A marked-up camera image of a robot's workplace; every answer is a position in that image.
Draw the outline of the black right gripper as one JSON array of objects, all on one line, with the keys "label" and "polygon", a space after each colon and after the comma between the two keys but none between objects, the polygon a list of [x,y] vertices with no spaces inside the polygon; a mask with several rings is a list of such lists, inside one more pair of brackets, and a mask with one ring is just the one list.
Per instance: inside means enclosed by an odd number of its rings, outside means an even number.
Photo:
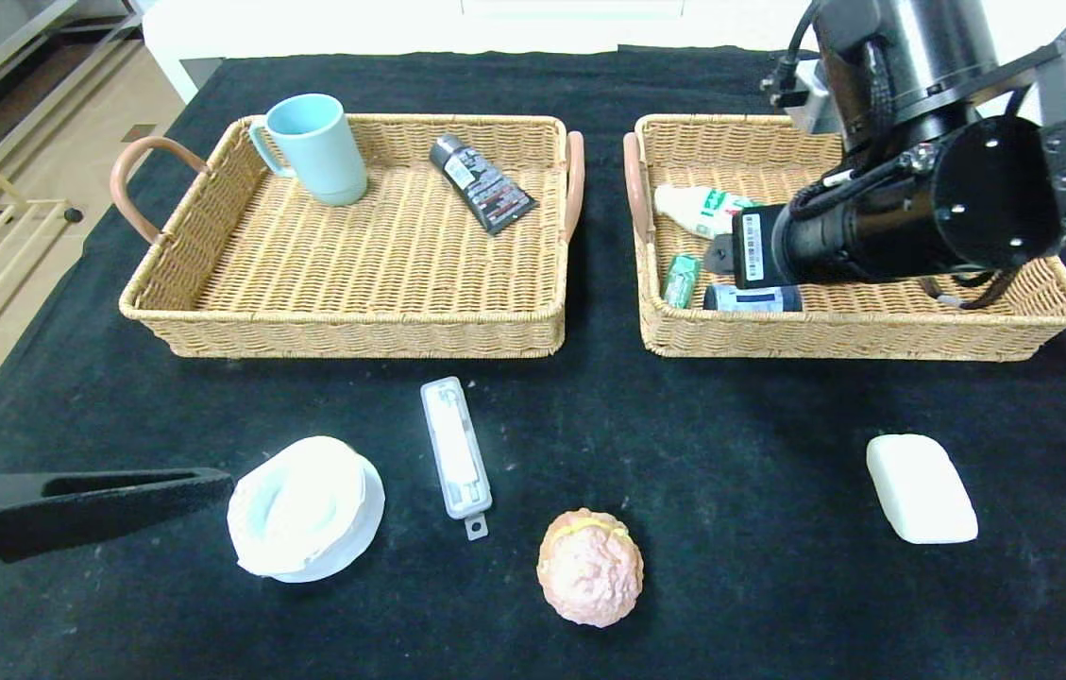
[{"label": "black right gripper", "polygon": [[752,288],[862,281],[861,268],[852,258],[846,211],[840,207],[805,218],[788,205],[747,208],[733,220],[732,233],[711,240],[702,268],[717,276],[734,275]]}]

